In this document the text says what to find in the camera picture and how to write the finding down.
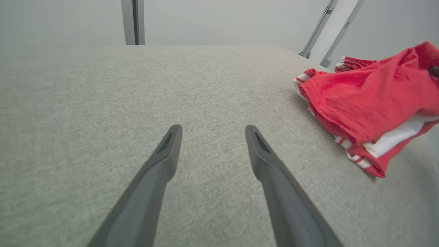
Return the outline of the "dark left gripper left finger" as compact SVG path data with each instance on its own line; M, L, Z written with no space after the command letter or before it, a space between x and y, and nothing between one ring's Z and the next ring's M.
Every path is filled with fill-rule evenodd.
M172 125L96 231L89 247L152 247L167 183L174 177L182 126Z

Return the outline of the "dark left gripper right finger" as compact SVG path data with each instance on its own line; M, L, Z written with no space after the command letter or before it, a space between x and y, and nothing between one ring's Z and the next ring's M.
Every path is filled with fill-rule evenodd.
M342 241L254 125L246 126L251 167L261 182L279 247L342 247Z

